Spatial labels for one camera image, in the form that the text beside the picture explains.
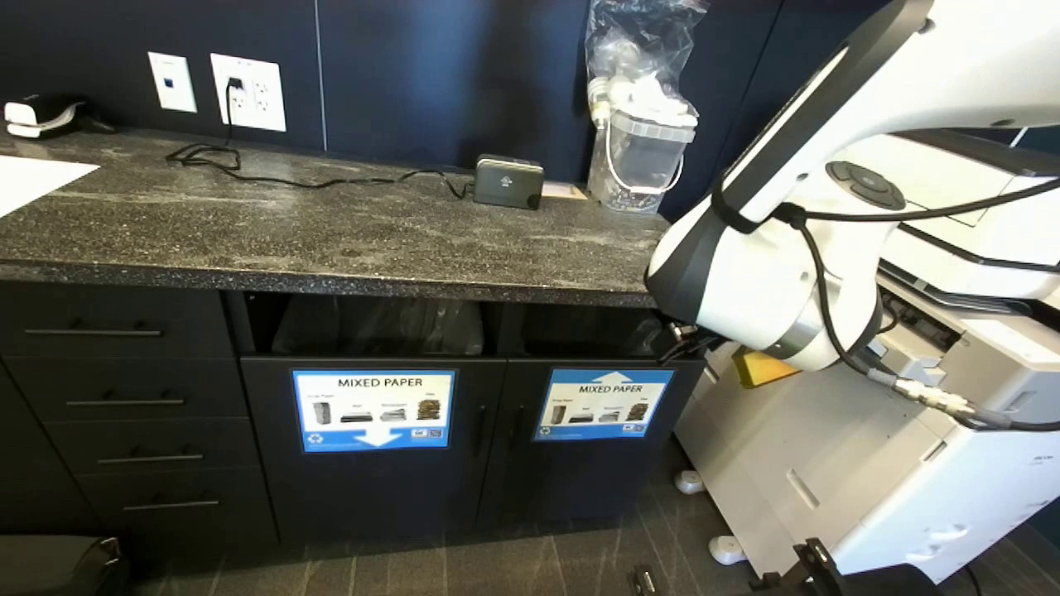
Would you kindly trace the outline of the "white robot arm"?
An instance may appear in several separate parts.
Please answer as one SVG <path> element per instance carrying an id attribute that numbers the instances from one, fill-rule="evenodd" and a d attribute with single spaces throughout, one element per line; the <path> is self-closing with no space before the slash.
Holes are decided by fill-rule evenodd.
<path id="1" fill-rule="evenodd" d="M 870 329 L 890 224 L 831 229 L 806 183 L 889 133 L 1056 125 L 1056 56 L 1060 0 L 889 0 L 662 230 L 642 274 L 652 305 L 829 367 Z"/>

